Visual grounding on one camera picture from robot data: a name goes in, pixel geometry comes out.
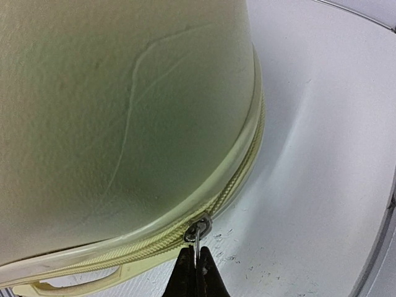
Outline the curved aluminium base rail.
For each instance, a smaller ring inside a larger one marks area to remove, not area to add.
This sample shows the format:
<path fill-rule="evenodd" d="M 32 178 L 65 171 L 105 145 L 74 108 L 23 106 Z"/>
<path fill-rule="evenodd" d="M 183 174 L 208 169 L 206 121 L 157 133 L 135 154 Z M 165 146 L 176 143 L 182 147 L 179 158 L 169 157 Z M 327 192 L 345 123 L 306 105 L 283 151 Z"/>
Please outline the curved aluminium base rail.
<path fill-rule="evenodd" d="M 382 226 L 365 267 L 350 296 L 369 296 L 380 275 L 395 236 L 395 189 L 385 210 Z"/>

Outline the pale yellow hard-shell suitcase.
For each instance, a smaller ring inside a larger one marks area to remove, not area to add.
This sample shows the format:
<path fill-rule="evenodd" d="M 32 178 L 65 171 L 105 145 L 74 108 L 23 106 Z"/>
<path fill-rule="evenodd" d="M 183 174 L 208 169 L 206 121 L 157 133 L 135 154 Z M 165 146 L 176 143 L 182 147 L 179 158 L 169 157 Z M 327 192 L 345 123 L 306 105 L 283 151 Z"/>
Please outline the pale yellow hard-shell suitcase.
<path fill-rule="evenodd" d="M 1 287 L 85 296 L 176 257 L 264 110 L 245 1 L 2 1 Z"/>

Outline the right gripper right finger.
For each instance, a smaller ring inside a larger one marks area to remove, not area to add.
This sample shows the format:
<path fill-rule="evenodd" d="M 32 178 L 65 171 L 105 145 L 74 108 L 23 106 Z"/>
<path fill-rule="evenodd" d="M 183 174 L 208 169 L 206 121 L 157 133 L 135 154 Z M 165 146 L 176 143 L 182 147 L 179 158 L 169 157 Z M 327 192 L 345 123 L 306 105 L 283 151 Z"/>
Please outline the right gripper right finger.
<path fill-rule="evenodd" d="M 196 295 L 198 297 L 230 297 L 210 249 L 200 249 L 196 265 Z"/>

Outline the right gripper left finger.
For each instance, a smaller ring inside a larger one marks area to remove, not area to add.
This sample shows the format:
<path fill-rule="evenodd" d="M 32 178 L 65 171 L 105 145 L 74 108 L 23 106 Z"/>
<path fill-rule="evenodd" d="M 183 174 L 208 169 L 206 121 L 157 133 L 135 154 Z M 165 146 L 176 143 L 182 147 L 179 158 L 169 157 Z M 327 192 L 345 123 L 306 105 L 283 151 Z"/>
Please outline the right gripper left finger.
<path fill-rule="evenodd" d="M 196 267 L 193 246 L 180 250 L 162 297 L 193 297 L 196 291 Z"/>

